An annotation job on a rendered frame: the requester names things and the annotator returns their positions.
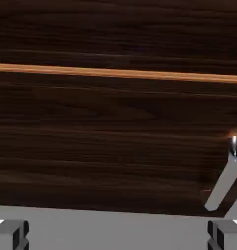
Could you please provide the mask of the dark wood cabinet door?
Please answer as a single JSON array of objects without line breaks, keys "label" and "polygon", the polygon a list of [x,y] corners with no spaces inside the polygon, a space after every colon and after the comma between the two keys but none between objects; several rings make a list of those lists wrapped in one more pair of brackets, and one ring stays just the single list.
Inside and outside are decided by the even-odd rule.
[{"label": "dark wood cabinet door", "polygon": [[0,0],[0,63],[237,75],[237,0]]},{"label": "dark wood cabinet door", "polygon": [[237,83],[0,73],[0,205],[222,217],[234,130]]}]

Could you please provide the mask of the dark wood cabinet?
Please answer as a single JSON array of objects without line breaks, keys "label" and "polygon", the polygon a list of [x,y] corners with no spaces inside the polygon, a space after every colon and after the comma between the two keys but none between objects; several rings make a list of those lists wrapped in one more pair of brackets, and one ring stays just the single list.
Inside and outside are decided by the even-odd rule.
[{"label": "dark wood cabinet", "polygon": [[[229,75],[229,74],[209,74],[209,73],[197,73],[197,72],[152,71],[152,70],[89,68],[89,67],[68,67],[68,66],[31,65],[31,64],[14,64],[14,63],[0,63],[0,73],[70,75],[70,76],[87,76],[87,77],[145,79],[145,80],[158,80],[158,81],[237,83],[237,75]],[[237,179],[234,182],[233,186],[231,187],[230,191],[227,193],[227,195],[236,186],[236,183],[237,183]],[[207,201],[207,199],[212,191],[212,188],[208,191],[206,199],[203,202],[203,205],[205,205],[205,203],[206,203],[206,201]],[[223,204],[223,202],[227,198],[227,195],[223,199],[223,201],[219,205],[219,207]],[[237,199],[237,195],[233,198],[231,207],[233,206],[236,199]]]}]

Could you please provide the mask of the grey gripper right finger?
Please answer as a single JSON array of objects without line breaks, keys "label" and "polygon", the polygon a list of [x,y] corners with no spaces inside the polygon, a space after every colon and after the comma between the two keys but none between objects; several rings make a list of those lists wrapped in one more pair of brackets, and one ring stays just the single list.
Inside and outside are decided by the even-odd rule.
[{"label": "grey gripper right finger", "polygon": [[209,220],[207,250],[237,250],[237,220]]}]

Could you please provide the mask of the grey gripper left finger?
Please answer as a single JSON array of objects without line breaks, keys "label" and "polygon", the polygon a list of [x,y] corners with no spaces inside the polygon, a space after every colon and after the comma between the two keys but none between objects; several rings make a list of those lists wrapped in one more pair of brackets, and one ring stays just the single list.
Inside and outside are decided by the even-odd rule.
[{"label": "grey gripper left finger", "polygon": [[0,250],[29,250],[29,222],[19,219],[0,219]]}]

